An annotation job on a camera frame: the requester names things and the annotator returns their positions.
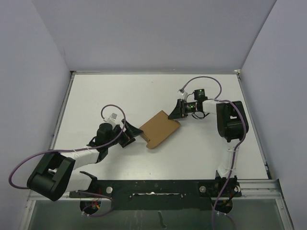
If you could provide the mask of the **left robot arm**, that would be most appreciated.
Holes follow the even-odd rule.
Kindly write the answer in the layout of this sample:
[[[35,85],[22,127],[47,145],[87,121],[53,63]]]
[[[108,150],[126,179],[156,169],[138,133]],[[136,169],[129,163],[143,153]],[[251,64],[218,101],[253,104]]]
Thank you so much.
[[[45,154],[27,180],[27,188],[57,201],[66,192],[81,191],[92,197],[97,192],[97,178],[80,168],[101,162],[108,149],[116,144],[122,148],[143,134],[141,129],[126,121],[123,125],[104,122],[99,125],[93,137],[82,151],[57,152]]]

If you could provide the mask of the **brown cardboard box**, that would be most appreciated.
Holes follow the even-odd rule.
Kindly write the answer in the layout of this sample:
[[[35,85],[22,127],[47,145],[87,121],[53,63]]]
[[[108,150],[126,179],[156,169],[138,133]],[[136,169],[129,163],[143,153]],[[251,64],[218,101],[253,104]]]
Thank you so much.
[[[141,137],[147,142],[146,147],[152,150],[165,141],[179,128],[180,123],[178,121],[168,119],[168,114],[161,110],[150,120],[144,123],[140,127],[140,130],[143,131]]]

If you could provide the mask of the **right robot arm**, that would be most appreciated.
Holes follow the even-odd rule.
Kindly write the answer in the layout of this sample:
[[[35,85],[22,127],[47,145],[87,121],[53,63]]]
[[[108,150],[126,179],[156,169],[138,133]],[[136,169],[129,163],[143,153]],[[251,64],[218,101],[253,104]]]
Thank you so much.
[[[249,130],[248,120],[241,101],[209,99],[204,89],[195,90],[194,101],[187,102],[188,94],[180,89],[182,96],[171,114],[170,120],[186,118],[189,114],[197,112],[216,116],[216,125],[219,136],[222,138],[223,152],[220,164],[216,171],[216,182],[213,184],[214,192],[224,196],[231,188],[236,186],[236,161],[239,146],[245,140]]]

